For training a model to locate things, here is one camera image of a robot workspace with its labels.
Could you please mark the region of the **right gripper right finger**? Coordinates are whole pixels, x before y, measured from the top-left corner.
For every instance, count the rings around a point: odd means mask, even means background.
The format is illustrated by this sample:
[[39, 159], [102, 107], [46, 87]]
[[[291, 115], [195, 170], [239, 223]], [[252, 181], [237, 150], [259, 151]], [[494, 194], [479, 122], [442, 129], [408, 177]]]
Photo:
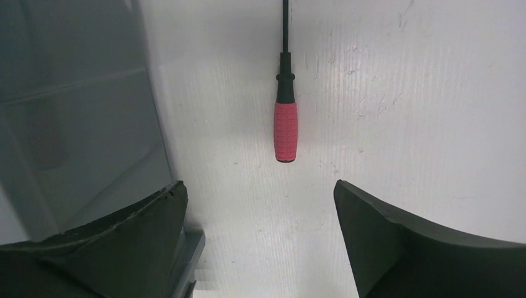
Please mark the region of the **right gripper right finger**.
[[334, 203], [360, 297], [524, 297], [525, 245], [461, 232], [339, 180]]

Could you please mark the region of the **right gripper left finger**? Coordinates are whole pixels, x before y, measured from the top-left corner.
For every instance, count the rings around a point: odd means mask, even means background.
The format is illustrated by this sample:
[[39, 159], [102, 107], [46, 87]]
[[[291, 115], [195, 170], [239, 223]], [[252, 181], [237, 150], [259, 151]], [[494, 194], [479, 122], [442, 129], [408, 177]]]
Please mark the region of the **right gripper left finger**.
[[188, 203], [174, 182], [39, 242], [1, 246], [2, 297], [169, 297]]

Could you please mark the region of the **grey plastic bin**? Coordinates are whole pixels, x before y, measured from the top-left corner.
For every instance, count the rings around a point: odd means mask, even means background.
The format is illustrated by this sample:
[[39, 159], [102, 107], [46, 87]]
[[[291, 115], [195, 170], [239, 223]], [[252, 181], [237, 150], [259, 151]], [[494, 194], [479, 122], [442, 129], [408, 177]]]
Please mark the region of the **grey plastic bin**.
[[[141, 1], [1, 2], [1, 246], [39, 242], [177, 182]], [[182, 228], [176, 286], [205, 245]]]

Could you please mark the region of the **red handled screwdriver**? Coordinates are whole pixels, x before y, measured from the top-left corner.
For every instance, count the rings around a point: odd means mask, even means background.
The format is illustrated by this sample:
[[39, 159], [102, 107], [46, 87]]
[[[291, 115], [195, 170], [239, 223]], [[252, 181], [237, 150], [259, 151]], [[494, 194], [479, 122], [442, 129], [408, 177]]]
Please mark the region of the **red handled screwdriver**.
[[296, 159], [298, 144], [298, 110], [295, 102], [292, 55], [289, 40], [289, 1], [282, 1], [282, 51], [280, 52], [277, 80], [277, 98], [274, 106], [274, 151], [281, 163]]

